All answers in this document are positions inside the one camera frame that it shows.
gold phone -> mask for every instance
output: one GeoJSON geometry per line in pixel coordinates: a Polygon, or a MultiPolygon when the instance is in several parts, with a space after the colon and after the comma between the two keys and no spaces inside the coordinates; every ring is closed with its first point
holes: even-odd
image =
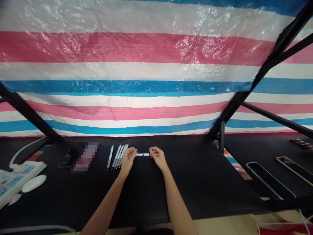
{"type": "Polygon", "coordinates": [[[309,185],[313,187],[313,174],[305,170],[302,166],[295,163],[288,157],[277,157],[277,161],[282,163],[285,167],[307,182],[309,185]]]}

metal bar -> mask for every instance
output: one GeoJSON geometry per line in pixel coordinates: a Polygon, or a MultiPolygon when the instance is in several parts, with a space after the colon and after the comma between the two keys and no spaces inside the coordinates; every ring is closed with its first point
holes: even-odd
{"type": "Polygon", "coordinates": [[[283,53],[297,34],[302,30],[304,25],[309,21],[313,15],[313,11],[311,10],[312,4],[313,2],[309,0],[307,5],[298,13],[294,21],[284,28],[276,41],[273,52],[269,56],[270,59],[283,53]]]}
{"type": "Polygon", "coordinates": [[[295,130],[301,134],[304,134],[307,137],[313,138],[313,131],[304,127],[304,126],[301,126],[301,125],[294,123],[292,121],[289,121],[285,118],[282,118],[280,116],[277,116],[275,114],[267,112],[266,110],[260,109],[254,105],[249,104],[249,103],[241,102],[241,105],[254,111],[254,112],[256,112],[256,113],[259,113],[259,114],[261,114],[261,115],[263,115],[269,119],[272,119],[273,121],[276,121],[276,122],[278,122],[278,123],[280,123],[286,127],[289,127],[289,128],[291,128],[291,129],[293,129],[293,130],[295,130]]]}
{"type": "Polygon", "coordinates": [[[11,93],[5,86],[0,83],[0,96],[27,118],[35,127],[37,127],[48,138],[59,141],[61,136],[58,135],[17,93],[11,93]]]}
{"type": "Polygon", "coordinates": [[[224,143],[225,143],[225,122],[222,121],[221,128],[219,130],[218,148],[224,154],[224,143]]]}
{"type": "Polygon", "coordinates": [[[265,203],[268,204],[274,211],[312,208],[313,195],[300,196],[291,200],[290,199],[281,201],[268,200],[265,203]]]}
{"type": "Polygon", "coordinates": [[[6,102],[7,100],[5,99],[5,98],[0,98],[0,103],[4,103],[4,102],[6,102]]]}
{"type": "MultiPolygon", "coordinates": [[[[265,76],[265,74],[271,69],[273,66],[277,65],[276,62],[279,61],[278,56],[282,54],[285,49],[290,45],[292,40],[295,38],[295,36],[299,33],[300,29],[303,28],[303,26],[307,23],[307,21],[311,18],[313,15],[313,4],[312,1],[308,1],[306,6],[300,11],[300,13],[297,15],[295,20],[289,24],[283,32],[279,35],[279,38],[276,42],[276,47],[273,50],[273,52],[268,56],[267,60],[264,62],[260,70],[258,71],[257,75],[255,76],[255,79],[253,81],[252,87],[250,91],[241,91],[237,92],[234,97],[231,99],[227,107],[222,112],[221,116],[216,120],[213,127],[207,134],[207,136],[214,140],[216,137],[216,134],[218,133],[222,121],[225,121],[225,123],[228,122],[228,120],[232,117],[232,115],[237,111],[237,109],[240,106],[240,102],[243,102],[246,100],[246,98],[250,95],[250,93],[254,90],[254,88],[259,84],[259,82],[262,80],[262,78],[265,76]]],[[[295,47],[291,52],[283,54],[281,59],[286,59],[290,57],[292,54],[298,52],[299,50],[303,49],[302,46],[305,45],[308,41],[310,41],[310,38],[306,40],[305,43],[302,43],[301,45],[295,47]]]]}
{"type": "Polygon", "coordinates": [[[289,58],[290,56],[293,56],[294,54],[306,48],[308,45],[312,43],[313,43],[313,33],[307,36],[305,39],[298,42],[297,44],[295,44],[293,47],[289,48],[288,50],[280,54],[278,57],[274,58],[270,63],[266,65],[266,67],[269,67],[270,69],[278,65],[279,63],[283,62],[285,59],[289,58]]]}

striped tarp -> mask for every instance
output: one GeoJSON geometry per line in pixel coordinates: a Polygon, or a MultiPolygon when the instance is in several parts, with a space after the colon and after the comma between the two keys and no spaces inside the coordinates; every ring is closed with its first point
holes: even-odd
{"type": "MultiPolygon", "coordinates": [[[[305,3],[2,1],[0,79],[61,135],[203,134],[250,89],[305,3]]],[[[296,40],[312,29],[309,21],[296,40]]],[[[311,48],[273,68],[249,101],[313,125],[311,48]]],[[[239,111],[226,132],[282,130],[239,111]]],[[[3,103],[0,135],[42,133],[3,103]]]]}

blue stripe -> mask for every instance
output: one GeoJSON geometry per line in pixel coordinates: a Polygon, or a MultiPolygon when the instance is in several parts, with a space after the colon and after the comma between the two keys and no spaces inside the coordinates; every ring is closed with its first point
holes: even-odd
{"type": "Polygon", "coordinates": [[[95,95],[103,95],[103,96],[122,96],[122,97],[181,97],[181,96],[206,96],[206,95],[218,95],[225,94],[225,92],[160,92],[160,93],[148,93],[148,92],[140,92],[140,93],[65,93],[65,92],[51,92],[49,95],[70,95],[70,96],[95,96],[95,95]]]}
{"type": "Polygon", "coordinates": [[[140,0],[147,2],[168,2],[178,4],[200,4],[215,7],[252,8],[274,11],[281,15],[296,16],[305,6],[305,0],[140,0]]]}
{"type": "MultiPolygon", "coordinates": [[[[251,82],[191,81],[2,81],[11,92],[49,95],[109,96],[191,96],[248,91],[251,82]]],[[[253,92],[268,94],[312,95],[313,79],[263,78],[253,92]]]]}
{"type": "MultiPolygon", "coordinates": [[[[142,126],[142,127],[124,127],[124,128],[82,127],[77,125],[61,123],[53,120],[49,120],[46,122],[52,128],[58,130],[71,131],[83,134],[110,135],[110,134],[144,134],[144,133],[163,134],[197,129],[208,129],[211,126],[213,126],[215,119],[210,121],[192,122],[173,126],[156,126],[156,127],[142,126]]],[[[25,130],[36,130],[36,127],[33,124],[31,124],[28,120],[0,122],[0,132],[13,132],[25,130]]]]}
{"type": "Polygon", "coordinates": [[[2,81],[11,92],[56,93],[222,93],[248,91],[252,82],[194,82],[194,81],[107,81],[107,80],[27,80],[2,81]]]}
{"type": "Polygon", "coordinates": [[[263,78],[253,90],[256,93],[312,95],[313,79],[263,78]]]}
{"type": "Polygon", "coordinates": [[[238,163],[234,158],[228,158],[228,157],[226,157],[227,158],[227,160],[230,162],[230,163],[238,163]]]}
{"type": "MultiPolygon", "coordinates": [[[[299,125],[313,125],[313,118],[305,118],[305,119],[295,119],[291,120],[299,125]]],[[[227,127],[232,128],[254,128],[254,127],[282,127],[284,125],[275,122],[275,121],[256,121],[256,120],[238,120],[238,119],[230,119],[226,123],[227,127]]]]}
{"type": "MultiPolygon", "coordinates": [[[[306,119],[296,119],[292,120],[300,125],[313,125],[313,118],[306,119]]],[[[82,127],[77,125],[71,125],[66,123],[61,123],[53,120],[46,121],[52,128],[71,131],[83,134],[100,134],[100,135],[110,135],[110,134],[163,134],[163,133],[173,133],[181,131],[190,131],[198,129],[208,129],[213,126],[215,119],[210,121],[200,121],[192,122],[182,125],[173,126],[141,126],[141,127],[125,127],[125,128],[99,128],[99,127],[82,127]]],[[[254,127],[280,127],[283,126],[275,121],[255,121],[255,120],[237,120],[230,119],[227,127],[232,128],[254,128],[254,127]]],[[[31,124],[28,120],[23,121],[11,121],[11,122],[0,122],[0,132],[13,132],[13,131],[30,131],[36,130],[37,128],[31,124]]]]}

white computer mouse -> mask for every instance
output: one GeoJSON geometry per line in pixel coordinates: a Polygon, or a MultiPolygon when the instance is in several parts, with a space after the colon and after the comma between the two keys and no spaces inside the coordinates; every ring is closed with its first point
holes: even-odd
{"type": "Polygon", "coordinates": [[[27,193],[32,191],[35,188],[38,188],[40,185],[42,185],[47,179],[46,175],[40,175],[37,176],[30,181],[28,181],[24,186],[22,187],[22,192],[27,193]]]}

